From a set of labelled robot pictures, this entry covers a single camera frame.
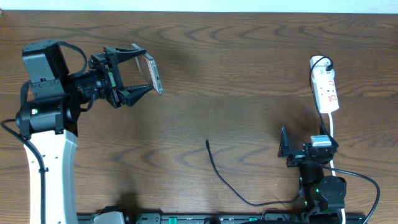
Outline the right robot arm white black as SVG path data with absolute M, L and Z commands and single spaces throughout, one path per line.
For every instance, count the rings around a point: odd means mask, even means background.
M 311 136 L 311 142 L 301 149 L 290 147 L 287 130 L 281 129 L 278 157 L 286 159 L 286 166 L 299 170 L 299 194 L 305 209 L 301 217 L 305 222 L 311 216 L 334 214 L 345 208 L 346 181 L 334 175 L 325 175 L 323 167 L 334 158 L 339 147 L 323 125 L 320 134 Z

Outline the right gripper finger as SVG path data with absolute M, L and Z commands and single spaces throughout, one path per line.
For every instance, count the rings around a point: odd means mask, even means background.
M 333 139 L 333 137 L 331 136 L 331 134 L 327 131 L 326 127 L 324 124 L 320 124 L 319 125 L 319 131 L 320 131 L 320 135 L 326 135 L 329 137 L 330 140 Z
M 290 154 L 290 143 L 287 135 L 287 130 L 283 126 L 280 131 L 280 145 L 277 157 L 287 157 Z

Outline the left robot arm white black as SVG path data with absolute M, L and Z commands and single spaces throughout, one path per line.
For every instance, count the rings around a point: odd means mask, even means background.
M 163 95 L 155 59 L 147 50 L 105 47 L 70 73 L 60 40 L 23 48 L 30 79 L 21 89 L 16 114 L 30 172 L 30 222 L 77 223 L 74 161 L 78 118 L 96 100 L 112 107 L 132 106 L 147 92 Z

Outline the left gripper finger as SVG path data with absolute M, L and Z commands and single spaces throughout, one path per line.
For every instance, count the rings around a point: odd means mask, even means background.
M 150 84 L 127 86 L 122 90 L 118 90 L 118 96 L 120 97 L 121 103 L 123 105 L 131 107 L 152 89 L 153 87 Z
M 104 53 L 109 57 L 113 58 L 114 61 L 119 64 L 134 57 L 138 57 L 146 53 L 146 49 L 143 48 L 131 48 L 125 49 L 120 47 L 104 47 Z

